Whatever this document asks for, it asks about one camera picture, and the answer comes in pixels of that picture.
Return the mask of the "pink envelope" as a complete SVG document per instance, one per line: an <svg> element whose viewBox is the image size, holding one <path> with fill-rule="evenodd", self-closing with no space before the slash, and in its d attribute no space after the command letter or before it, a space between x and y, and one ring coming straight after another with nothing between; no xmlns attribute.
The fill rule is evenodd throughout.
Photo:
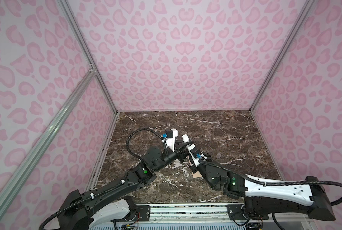
<svg viewBox="0 0 342 230"><path fill-rule="evenodd" d="M201 178L202 177L202 175L200 174L200 172L192 172L192 177L194 178L194 179L196 179L196 178Z"/></svg>

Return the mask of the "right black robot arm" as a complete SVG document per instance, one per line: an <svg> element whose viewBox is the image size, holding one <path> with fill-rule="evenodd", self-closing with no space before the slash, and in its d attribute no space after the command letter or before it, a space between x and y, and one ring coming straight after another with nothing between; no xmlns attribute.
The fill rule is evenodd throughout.
<svg viewBox="0 0 342 230"><path fill-rule="evenodd" d="M336 219L332 205L318 178L307 176L303 181L278 181L236 174L212 160L192 163L208 185L232 199L244 200L241 208L247 219L273 213L301 213L321 221Z"/></svg>

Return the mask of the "white glue stick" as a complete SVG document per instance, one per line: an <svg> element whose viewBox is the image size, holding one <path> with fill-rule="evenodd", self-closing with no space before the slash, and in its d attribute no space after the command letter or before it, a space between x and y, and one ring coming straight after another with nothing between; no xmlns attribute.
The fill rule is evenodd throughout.
<svg viewBox="0 0 342 230"><path fill-rule="evenodd" d="M183 139L183 143L185 145L189 145L190 144L190 139L189 139L187 134L182 135L182 139Z"/></svg>

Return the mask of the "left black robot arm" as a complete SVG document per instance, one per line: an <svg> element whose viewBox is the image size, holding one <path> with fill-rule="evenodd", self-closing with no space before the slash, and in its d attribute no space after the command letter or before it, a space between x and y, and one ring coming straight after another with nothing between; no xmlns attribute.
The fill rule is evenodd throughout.
<svg viewBox="0 0 342 230"><path fill-rule="evenodd" d="M175 160L183 162L187 157L186 147L167 149L166 153L157 147L148 149L143 160L129 169L124 176L107 185L84 193L75 190L66 197L58 214L61 230L88 230L94 222L94 214L111 202L150 185L156 178L156 172Z"/></svg>

